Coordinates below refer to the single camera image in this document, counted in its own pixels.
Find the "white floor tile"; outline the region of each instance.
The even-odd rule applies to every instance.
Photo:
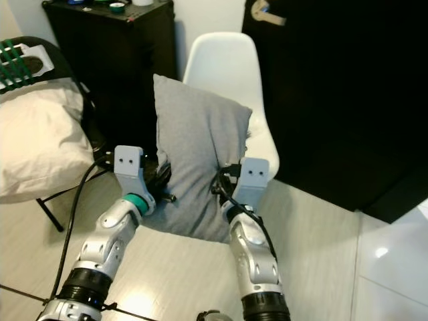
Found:
[[[359,256],[361,276],[428,305],[428,221],[418,208],[391,225],[365,215]]]
[[[370,280],[358,278],[353,321],[426,321],[428,306],[410,300]]]
[[[50,206],[66,221],[73,193]],[[76,219],[64,278],[96,218],[120,196],[112,175],[88,183]],[[277,181],[270,183],[260,213],[276,246],[293,320],[350,320],[359,214],[350,213]],[[46,297],[54,281],[63,234],[35,202],[0,205],[0,282]],[[106,303],[161,320],[194,320],[220,309],[242,320],[232,255],[227,245],[140,227]],[[29,320],[19,304],[4,303],[3,320]],[[106,312],[104,320],[117,318]]]

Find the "white chair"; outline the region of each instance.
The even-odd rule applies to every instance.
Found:
[[[193,43],[183,83],[235,100],[253,110],[245,156],[267,159],[271,180],[278,172],[280,158],[266,122],[253,40],[235,32],[199,36]]]

